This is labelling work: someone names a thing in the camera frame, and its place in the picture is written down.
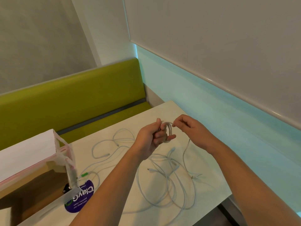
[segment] green bench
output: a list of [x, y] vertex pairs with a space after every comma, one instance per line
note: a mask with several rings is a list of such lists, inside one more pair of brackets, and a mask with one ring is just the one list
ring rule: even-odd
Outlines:
[[0, 95], [0, 150], [54, 129], [67, 142], [150, 109], [136, 58]]

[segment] forearm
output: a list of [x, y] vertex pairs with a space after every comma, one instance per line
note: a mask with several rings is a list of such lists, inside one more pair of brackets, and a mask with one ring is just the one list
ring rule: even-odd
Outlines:
[[70, 225], [118, 225], [140, 163], [130, 148]]
[[228, 146], [220, 143], [216, 148], [213, 157], [249, 226], [301, 225], [300, 217]]

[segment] purple sticker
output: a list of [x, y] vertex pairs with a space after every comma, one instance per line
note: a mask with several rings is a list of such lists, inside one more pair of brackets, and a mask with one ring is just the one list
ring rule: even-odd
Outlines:
[[80, 187], [83, 191], [65, 204], [65, 209], [70, 213], [79, 212], [94, 193], [94, 186], [90, 180], [86, 181], [86, 183]]

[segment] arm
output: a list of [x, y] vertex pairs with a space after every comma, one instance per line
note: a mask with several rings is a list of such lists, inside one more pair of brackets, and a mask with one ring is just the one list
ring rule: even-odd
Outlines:
[[215, 158], [249, 226], [301, 225], [301, 218], [199, 121], [181, 115], [173, 126]]
[[[154, 133], [161, 128], [154, 138]], [[118, 225], [121, 214], [132, 187], [140, 163], [147, 159], [165, 139], [172, 140], [175, 135], [167, 137], [166, 124], [157, 119], [155, 123], [143, 127], [133, 146], [126, 152], [116, 167], [103, 181], [101, 186], [74, 218], [70, 226]]]

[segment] tangled cables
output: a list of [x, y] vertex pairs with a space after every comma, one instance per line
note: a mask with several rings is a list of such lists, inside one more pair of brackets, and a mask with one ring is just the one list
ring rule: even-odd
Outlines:
[[[171, 122], [165, 122], [165, 121], [162, 121], [162, 123], [166, 123], [166, 126], [169, 130], [169, 136], [172, 135], [172, 123]], [[116, 135], [121, 133], [121, 132], [129, 132], [131, 134], [131, 138], [116, 138]], [[114, 142], [114, 144], [117, 146], [117, 148], [115, 149], [115, 151], [110, 154], [104, 154], [102, 156], [95, 156], [94, 155], [94, 150], [96, 148], [97, 145], [99, 145], [100, 143], [102, 142], [105, 142], [105, 141], [112, 141]], [[95, 162], [95, 163], [92, 163], [90, 164], [88, 167], [86, 167], [82, 172], [81, 172], [81, 178], [78, 179], [78, 182], [81, 181], [83, 179], [83, 177], [89, 175], [89, 174], [95, 174], [97, 177], [98, 177], [98, 185], [96, 186], [95, 189], [97, 189], [99, 186], [100, 186], [100, 177], [98, 175], [99, 172], [95, 172], [95, 168], [94, 170], [90, 171], [90, 172], [85, 172], [88, 168], [90, 168], [91, 166], [93, 165], [96, 165], [96, 164], [99, 164], [98, 166], [101, 166], [105, 163], [105, 161], [107, 161], [108, 159], [110, 159], [116, 152], [118, 149], [120, 148], [123, 148], [123, 149], [129, 149], [130, 147], [125, 145], [125, 143], [133, 143], [135, 141], [135, 137], [133, 135], [133, 133], [126, 129], [126, 128], [122, 128], [122, 129], [119, 129], [117, 132], [115, 132], [115, 134], [113, 135], [113, 138], [112, 139], [106, 139], [106, 140], [101, 140], [99, 142], [97, 142], [96, 144], [94, 144], [94, 146], [92, 147], [91, 149], [91, 153], [92, 153], [92, 157], [94, 159], [100, 159], [100, 158], [106, 158], [106, 159], [103, 159], [103, 160], [100, 160], [98, 162]], [[165, 188], [165, 191], [164, 193], [159, 197], [159, 199], [155, 202], [152, 202], [150, 201], [146, 195], [144, 194], [144, 192], [142, 191], [141, 189], [141, 185], [140, 185], [140, 182], [139, 182], [139, 167], [137, 169], [137, 173], [136, 173], [136, 182], [137, 182], [137, 186], [140, 190], [140, 193], [141, 195], [143, 196], [143, 198], [149, 203], [149, 206], [147, 207], [144, 207], [142, 209], [139, 209], [137, 211], [130, 211], [130, 212], [123, 212], [123, 214], [131, 214], [131, 213], [140, 213], [140, 212], [144, 212], [150, 208], [152, 208], [153, 206], [155, 207], [159, 207], [159, 208], [166, 208], [166, 207], [169, 207], [171, 205], [176, 205], [180, 211], [177, 213], [177, 215], [171, 220], [169, 221], [168, 223], [164, 224], [163, 226], [168, 226], [169, 224], [171, 224], [173, 221], [175, 221], [175, 219], [181, 214], [181, 212], [183, 210], [188, 210], [188, 209], [191, 209], [194, 204], [195, 204], [195, 201], [196, 201], [196, 189], [195, 189], [195, 184], [194, 184], [194, 181], [193, 179], [194, 178], [197, 178], [199, 176], [201, 176], [202, 174], [196, 174], [196, 173], [192, 173], [192, 172], [189, 172], [186, 168], [186, 165], [185, 165], [185, 160], [184, 160], [184, 154], [189, 146], [189, 143], [190, 143], [190, 139], [187, 143], [187, 146], [186, 148], [184, 149], [183, 151], [183, 155], [182, 155], [182, 160], [183, 160], [183, 164], [181, 164], [179, 161], [177, 161], [176, 159], [172, 158], [172, 153], [175, 151], [175, 147], [171, 148], [169, 150], [169, 152], [167, 153], [167, 155], [162, 155], [162, 154], [158, 154], [158, 153], [153, 153], [148, 159], [151, 161], [151, 163], [154, 165], [154, 168], [148, 168], [147, 170], [150, 172], [150, 173], [159, 173], [160, 175], [162, 175], [165, 179], [166, 179], [166, 188]], [[167, 161], [168, 162], [168, 165], [170, 166], [170, 169], [171, 169], [171, 172], [167, 173], [158, 163], [157, 161]], [[192, 184], [193, 184], [193, 188], [194, 188], [194, 200], [193, 200], [193, 203], [189, 206], [189, 207], [186, 207], [186, 201], [187, 201], [187, 193], [186, 193], [186, 190], [179, 178], [179, 176], [177, 175], [177, 170], [179, 169], [179, 167], [182, 167], [187, 175], [189, 176], [189, 178], [191, 179], [192, 181]], [[176, 201], [176, 194], [177, 194], [177, 191], [176, 191], [176, 185], [175, 185], [175, 182], [171, 179], [171, 175], [174, 174], [177, 181], [179, 182], [180, 184], [180, 187], [183, 191], [183, 195], [184, 195], [184, 200], [183, 200], [183, 204], [182, 205], [178, 205], [175, 201]], [[170, 198], [170, 201], [165, 203], [165, 204], [161, 204], [163, 202], [163, 200], [165, 200], [166, 197], [169, 197]]]

